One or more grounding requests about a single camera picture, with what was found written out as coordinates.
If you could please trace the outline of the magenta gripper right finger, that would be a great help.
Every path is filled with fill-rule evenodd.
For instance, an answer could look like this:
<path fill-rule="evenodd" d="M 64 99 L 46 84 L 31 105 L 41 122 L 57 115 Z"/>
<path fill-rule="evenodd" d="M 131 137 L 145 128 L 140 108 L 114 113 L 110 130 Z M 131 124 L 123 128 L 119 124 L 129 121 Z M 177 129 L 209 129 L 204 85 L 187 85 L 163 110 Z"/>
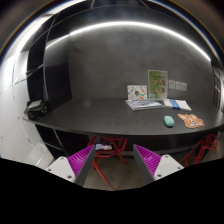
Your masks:
<path fill-rule="evenodd" d="M 133 155 L 146 184 L 183 169 L 183 166 L 169 154 L 160 156 L 136 144 L 133 145 Z"/>

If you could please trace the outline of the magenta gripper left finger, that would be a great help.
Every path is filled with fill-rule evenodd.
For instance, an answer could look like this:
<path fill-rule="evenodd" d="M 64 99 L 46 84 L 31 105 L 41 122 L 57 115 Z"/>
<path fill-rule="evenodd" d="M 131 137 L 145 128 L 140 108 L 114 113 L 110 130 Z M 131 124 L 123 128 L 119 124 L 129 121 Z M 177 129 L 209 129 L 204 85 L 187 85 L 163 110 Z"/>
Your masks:
<path fill-rule="evenodd" d="M 56 176 L 83 186 L 95 158 L 95 146 L 88 146 L 69 157 L 59 157 L 46 170 Z"/>

